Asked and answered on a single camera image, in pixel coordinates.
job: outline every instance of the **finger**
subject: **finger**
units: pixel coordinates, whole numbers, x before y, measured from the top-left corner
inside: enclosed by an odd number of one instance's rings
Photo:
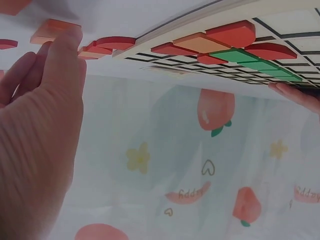
[[[316,114],[320,114],[320,101],[316,97],[307,95],[284,83],[277,83],[276,87],[283,92],[287,99],[304,106]]]
[[[81,92],[78,47],[83,34],[72,27],[58,36],[49,49],[40,87],[63,89],[69,95]]]
[[[17,91],[15,92],[11,100],[12,102],[16,100],[18,97],[24,95],[25,93],[33,91],[40,85],[51,43],[52,42],[48,41],[44,43],[39,49],[38,53],[36,54],[35,63],[33,64],[29,73],[20,83]]]
[[[83,59],[78,58],[78,65],[80,69],[80,93],[81,95],[84,92],[86,74],[87,74],[87,62]]]
[[[36,61],[34,52],[27,52],[8,70],[0,81],[0,108],[10,103],[10,100],[24,77]]]
[[[269,84],[268,84],[268,87],[269,87],[270,89],[272,89],[273,91],[277,92],[278,94],[284,96],[284,93],[283,93],[279,88],[277,88],[276,83],[269,83]]]

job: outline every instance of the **yellow flower print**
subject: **yellow flower print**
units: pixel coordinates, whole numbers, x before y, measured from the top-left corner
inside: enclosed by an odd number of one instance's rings
[[[276,158],[278,160],[282,159],[283,153],[288,152],[288,147],[282,145],[282,140],[278,140],[278,142],[273,142],[270,145],[270,157]]]
[[[139,169],[140,173],[147,174],[150,153],[148,153],[148,144],[146,142],[143,142],[140,145],[139,150],[128,149],[125,154],[129,159],[129,161],[126,163],[126,167],[130,171]]]

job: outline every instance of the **hand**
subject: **hand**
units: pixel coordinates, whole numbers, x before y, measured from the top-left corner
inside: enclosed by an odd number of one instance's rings
[[[285,98],[309,109],[320,117],[320,96],[312,96],[284,83],[270,83],[269,88]]]
[[[44,239],[72,182],[87,70],[81,40],[79,27],[69,29],[0,81],[0,239]]]

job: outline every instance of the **fabric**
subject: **fabric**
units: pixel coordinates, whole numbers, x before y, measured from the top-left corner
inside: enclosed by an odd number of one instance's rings
[[[287,101],[91,78],[50,240],[319,239],[320,124]]]

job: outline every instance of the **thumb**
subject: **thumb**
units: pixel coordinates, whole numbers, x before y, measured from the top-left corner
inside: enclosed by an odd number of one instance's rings
[[[82,37],[81,28],[75,26],[55,39],[48,51],[40,87],[59,89],[69,95],[82,93],[83,71],[78,60]]]

